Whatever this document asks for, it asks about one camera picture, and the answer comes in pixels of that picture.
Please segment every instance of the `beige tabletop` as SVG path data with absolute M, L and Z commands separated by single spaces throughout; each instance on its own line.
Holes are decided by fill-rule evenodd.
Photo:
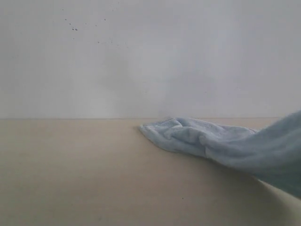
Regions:
M 136 128 L 149 121 L 0 121 L 0 226 L 301 225 L 301 201 L 155 147 Z

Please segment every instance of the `light blue cloth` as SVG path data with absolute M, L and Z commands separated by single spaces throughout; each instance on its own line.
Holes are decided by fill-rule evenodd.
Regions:
M 301 111 L 259 131 L 172 118 L 140 126 L 156 146 L 247 172 L 301 197 Z

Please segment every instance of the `white wall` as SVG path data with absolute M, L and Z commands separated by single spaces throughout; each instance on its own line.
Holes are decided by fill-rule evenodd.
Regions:
M 287 114 L 301 108 L 300 11 L 300 0 L 0 0 L 0 118 Z

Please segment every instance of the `table surface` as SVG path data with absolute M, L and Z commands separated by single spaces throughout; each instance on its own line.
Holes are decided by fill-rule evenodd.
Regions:
M 207 119 L 261 128 L 275 119 Z M 301 201 L 155 147 L 151 120 L 0 120 L 1 226 L 299 226 Z

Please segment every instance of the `microfiber towel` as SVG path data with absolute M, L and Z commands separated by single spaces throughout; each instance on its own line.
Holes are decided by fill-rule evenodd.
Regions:
M 301 111 L 259 131 L 191 118 L 139 127 L 156 146 L 211 159 L 301 197 Z

